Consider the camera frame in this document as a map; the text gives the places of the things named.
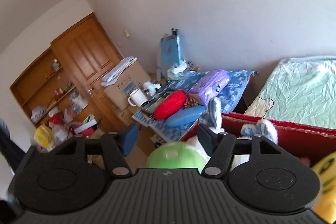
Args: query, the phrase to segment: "patterned tablecloth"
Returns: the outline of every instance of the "patterned tablecloth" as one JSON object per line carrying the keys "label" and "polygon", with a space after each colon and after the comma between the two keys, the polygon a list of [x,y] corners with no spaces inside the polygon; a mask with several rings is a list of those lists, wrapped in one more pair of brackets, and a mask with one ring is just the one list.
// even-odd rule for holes
{"label": "patterned tablecloth", "polygon": [[[164,90],[170,88],[174,90],[184,90],[187,92],[197,81],[199,81],[205,72],[190,72],[190,75],[185,80],[172,81]],[[255,73],[251,70],[234,70],[227,72],[230,77],[230,82],[219,93],[218,98],[221,101],[222,113],[228,113],[234,110],[237,106],[243,92],[250,80],[250,76]],[[146,127],[151,127],[162,139],[166,142],[178,141],[182,136],[193,126],[195,122],[187,123],[180,127],[168,128],[164,125],[165,120],[155,120],[154,118],[146,120],[140,111],[136,112],[132,118]]]}

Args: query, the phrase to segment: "wooden shelf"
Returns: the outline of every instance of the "wooden shelf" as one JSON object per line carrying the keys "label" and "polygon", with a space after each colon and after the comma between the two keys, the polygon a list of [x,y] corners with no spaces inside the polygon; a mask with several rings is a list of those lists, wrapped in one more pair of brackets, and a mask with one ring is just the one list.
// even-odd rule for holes
{"label": "wooden shelf", "polygon": [[61,100],[63,100],[63,98],[65,96],[67,96],[74,88],[76,88],[75,86],[73,86],[67,93],[65,93],[61,98],[59,98],[55,103],[53,103],[50,107],[48,107],[45,111],[45,114],[43,116],[41,116],[36,122],[34,122],[34,125],[37,125],[42,119],[43,117],[45,117],[48,112],[54,107],[56,106]]}
{"label": "wooden shelf", "polygon": [[39,90],[46,84],[46,83],[48,83],[48,81],[50,80],[50,79],[52,79],[60,70],[62,69],[62,66],[60,66],[57,70],[55,70],[51,75],[49,75],[48,76],[48,78],[46,78],[46,80],[45,80],[45,82],[38,88],[38,90],[37,91],[35,91],[21,106],[24,106],[24,105],[26,105],[28,102],[29,102],[29,100],[30,99],[32,99],[33,97],[34,97],[34,95],[36,94],[36,93],[38,93],[39,92]]}

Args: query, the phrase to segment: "green ball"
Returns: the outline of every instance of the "green ball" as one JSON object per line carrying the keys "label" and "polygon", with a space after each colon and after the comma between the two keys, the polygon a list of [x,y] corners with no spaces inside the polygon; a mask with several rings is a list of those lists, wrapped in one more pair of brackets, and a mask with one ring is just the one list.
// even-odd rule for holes
{"label": "green ball", "polygon": [[166,143],[154,150],[147,160],[147,168],[197,168],[202,172],[206,159],[194,146],[184,142]]}

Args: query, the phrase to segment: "wooden door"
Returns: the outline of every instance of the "wooden door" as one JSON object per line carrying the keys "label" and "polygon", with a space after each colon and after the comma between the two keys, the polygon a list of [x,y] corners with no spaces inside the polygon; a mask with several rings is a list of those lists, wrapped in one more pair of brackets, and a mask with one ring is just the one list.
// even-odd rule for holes
{"label": "wooden door", "polygon": [[102,118],[104,131],[120,131],[124,124],[113,111],[112,101],[100,86],[101,78],[117,65],[121,56],[93,14],[51,43],[51,49],[80,93]]}

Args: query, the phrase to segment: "purple tissue package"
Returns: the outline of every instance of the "purple tissue package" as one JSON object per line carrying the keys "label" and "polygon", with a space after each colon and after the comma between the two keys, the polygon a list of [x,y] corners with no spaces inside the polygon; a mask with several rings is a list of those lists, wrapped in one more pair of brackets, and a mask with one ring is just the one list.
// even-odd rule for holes
{"label": "purple tissue package", "polygon": [[214,69],[204,75],[187,93],[195,97],[200,105],[208,105],[209,100],[216,97],[229,81],[226,70]]}

